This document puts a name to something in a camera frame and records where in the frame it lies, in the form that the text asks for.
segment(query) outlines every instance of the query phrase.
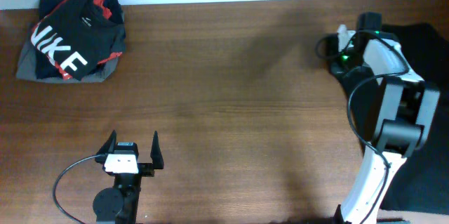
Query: brown tabletop surface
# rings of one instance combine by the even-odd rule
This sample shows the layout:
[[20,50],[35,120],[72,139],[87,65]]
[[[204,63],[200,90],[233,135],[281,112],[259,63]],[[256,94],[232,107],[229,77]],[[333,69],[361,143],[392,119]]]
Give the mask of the brown tabletop surface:
[[[15,79],[36,10],[0,12],[0,223],[71,223],[54,180],[95,154],[113,129],[165,169],[142,180],[140,223],[269,223],[332,216],[361,165],[346,98],[314,55],[365,11],[384,23],[431,23],[449,39],[449,0],[285,0],[125,6],[127,51],[101,84]],[[92,201],[113,178],[88,162],[58,199],[95,222]],[[415,223],[449,216],[381,212]]]

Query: wire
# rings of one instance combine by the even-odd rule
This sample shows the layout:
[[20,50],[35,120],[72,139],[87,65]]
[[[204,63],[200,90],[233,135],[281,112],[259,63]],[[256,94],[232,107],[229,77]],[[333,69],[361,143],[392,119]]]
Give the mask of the wire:
[[345,46],[345,47],[344,47],[338,54],[330,55],[330,56],[322,56],[321,54],[319,54],[319,45],[321,44],[321,42],[322,42],[323,40],[327,39],[329,36],[326,36],[326,37],[324,37],[324,38],[321,38],[321,39],[316,43],[316,46],[315,46],[315,53],[316,53],[316,55],[317,55],[319,58],[323,58],[323,59],[325,59],[325,60],[336,59],[336,58],[338,58],[339,56],[341,56],[342,53],[345,53],[345,51],[347,50],[347,48],[348,48],[348,46],[350,45],[351,41],[355,38],[355,36],[356,36],[357,34],[360,34],[360,33],[367,34],[367,35],[371,36],[372,38],[378,40],[378,41],[379,41],[381,44],[383,44],[384,46],[386,46],[390,51],[392,51],[392,52],[398,57],[398,59],[403,63],[403,66],[405,67],[405,69],[404,69],[402,72],[394,72],[394,73],[386,73],[386,74],[377,74],[377,75],[374,75],[374,76],[369,77],[369,78],[367,78],[367,79],[364,79],[363,81],[360,81],[360,82],[354,87],[354,89],[352,90],[351,94],[349,94],[349,97],[348,97],[348,102],[347,102],[347,117],[348,117],[349,125],[351,126],[351,130],[354,132],[354,134],[357,136],[358,140],[359,140],[363,145],[365,145],[366,147],[370,148],[375,154],[379,155],[379,156],[382,158],[382,160],[384,161],[384,165],[385,165],[385,175],[384,175],[384,180],[383,180],[383,183],[382,183],[382,187],[380,188],[380,191],[379,191],[379,193],[377,194],[376,200],[374,201],[374,204],[373,204],[373,206],[371,207],[371,209],[369,210],[368,214],[366,214],[365,218],[363,218],[363,220],[360,222],[360,224],[363,224],[363,223],[368,219],[368,217],[370,216],[370,214],[374,211],[375,206],[376,206],[377,202],[378,202],[379,199],[380,199],[380,196],[382,195],[382,193],[383,193],[385,187],[387,186],[388,173],[389,173],[389,170],[390,170],[390,168],[391,168],[391,164],[388,162],[387,158],[386,158],[386,157],[385,157],[385,156],[384,156],[378,149],[376,149],[375,147],[373,147],[368,141],[366,141],[365,139],[363,139],[363,137],[358,133],[358,131],[357,131],[357,129],[356,129],[356,126],[354,125],[354,122],[353,122],[353,120],[352,120],[352,115],[351,115],[351,101],[352,101],[352,98],[354,97],[355,92],[356,92],[360,87],[362,87],[364,84],[366,84],[366,83],[368,83],[368,82],[370,82],[370,81],[376,80],[376,79],[378,79],[378,78],[381,78],[381,77],[383,78],[383,77],[397,77],[397,76],[401,76],[401,75],[403,75],[403,74],[408,73],[408,72],[410,71],[410,68],[409,68],[409,66],[408,66],[408,63],[407,63],[406,59],[405,59],[405,58],[404,58],[404,57],[403,57],[403,56],[402,56],[402,55],[401,55],[401,54],[400,54],[400,53],[399,53],[393,46],[391,46],[390,44],[388,44],[388,43],[387,43],[386,41],[384,41],[382,38],[378,37],[375,33],[371,32],[371,31],[365,31],[365,30],[357,31],[357,32],[351,37],[351,39],[349,40],[348,44],[347,44],[347,45],[346,45],[346,46]]
[[64,214],[66,215],[68,218],[74,220],[75,222],[79,223],[79,224],[85,224],[84,222],[80,221],[79,219],[73,217],[70,213],[67,213],[63,207],[59,204],[58,199],[56,199],[56,187],[58,186],[59,181],[61,180],[61,178],[66,174],[66,172],[68,172],[71,168],[75,167],[76,165],[87,161],[89,159],[94,159],[96,157],[103,157],[105,156],[105,154],[96,154],[93,156],[89,156],[86,158],[83,158],[77,162],[74,162],[73,164],[71,164],[70,166],[68,166],[64,171],[61,172],[61,174],[59,174],[58,178],[56,178],[55,184],[53,185],[53,202],[55,202],[56,207]]

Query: black cable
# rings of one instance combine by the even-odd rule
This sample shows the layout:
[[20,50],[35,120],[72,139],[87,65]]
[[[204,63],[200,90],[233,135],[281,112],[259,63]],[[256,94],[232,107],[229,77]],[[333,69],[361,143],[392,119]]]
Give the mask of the black cable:
[[386,74],[377,74],[374,75],[372,77],[369,77],[367,79],[364,79],[363,81],[360,81],[352,90],[351,94],[349,94],[348,97],[348,102],[347,102],[347,117],[348,117],[348,122],[349,125],[351,126],[352,131],[354,132],[354,134],[357,136],[358,140],[365,145],[366,147],[370,148],[375,154],[379,155],[382,160],[384,161],[384,165],[385,165],[385,175],[384,175],[384,180],[382,183],[382,187],[380,188],[379,194],[377,194],[376,200],[374,201],[373,206],[371,207],[371,209],[369,210],[368,214],[366,214],[365,218],[363,218],[363,220],[360,222],[360,224],[363,224],[366,219],[368,219],[368,217],[370,216],[370,214],[374,211],[374,208],[377,204],[377,202],[380,199],[380,196],[382,195],[382,192],[385,189],[385,186],[387,186],[387,181],[388,181],[388,173],[389,170],[391,168],[391,164],[388,162],[387,158],[375,147],[373,147],[368,141],[366,141],[365,139],[363,139],[363,137],[358,133],[356,126],[354,125],[354,122],[352,121],[352,115],[351,115],[351,101],[352,98],[354,97],[355,92],[362,87],[364,84],[376,80],[378,78],[381,77],[397,77],[397,76],[401,76],[403,74],[407,74],[410,71],[410,68],[408,66],[408,63],[406,61],[406,59],[390,44],[388,44],[386,41],[384,41],[382,38],[378,37],[375,33],[373,33],[372,31],[365,31],[365,30],[360,30],[357,31],[348,41],[348,44],[338,53],[335,55],[330,55],[330,56],[325,56],[323,57],[321,54],[319,54],[319,45],[321,44],[321,42],[325,39],[327,39],[329,36],[326,36],[324,38],[321,38],[316,46],[315,46],[315,53],[319,58],[323,58],[325,60],[332,60],[332,59],[336,59],[338,57],[340,57],[343,53],[346,52],[348,46],[350,45],[351,41],[354,39],[354,37],[358,34],[358,33],[363,33],[363,34],[367,34],[369,36],[371,36],[372,38],[378,40],[381,44],[383,44],[384,46],[386,46],[390,51],[392,51],[397,57],[398,59],[403,63],[403,66],[405,67],[405,69],[402,72],[395,72],[395,73],[386,73]]
[[80,221],[79,219],[73,217],[72,215],[70,215],[70,213],[67,213],[63,207],[59,204],[58,199],[56,199],[56,187],[58,186],[59,181],[61,180],[61,178],[66,174],[66,172],[68,172],[71,168],[75,167],[76,165],[87,161],[89,159],[93,159],[96,157],[103,157],[105,156],[105,154],[96,154],[93,156],[89,156],[86,158],[83,158],[77,162],[74,162],[73,164],[71,164],[70,166],[68,166],[64,171],[61,172],[61,174],[59,174],[58,178],[56,178],[55,184],[53,185],[53,202],[55,202],[56,207],[63,213],[65,214],[68,218],[74,220],[75,222],[79,223],[79,224],[85,224],[84,222]]

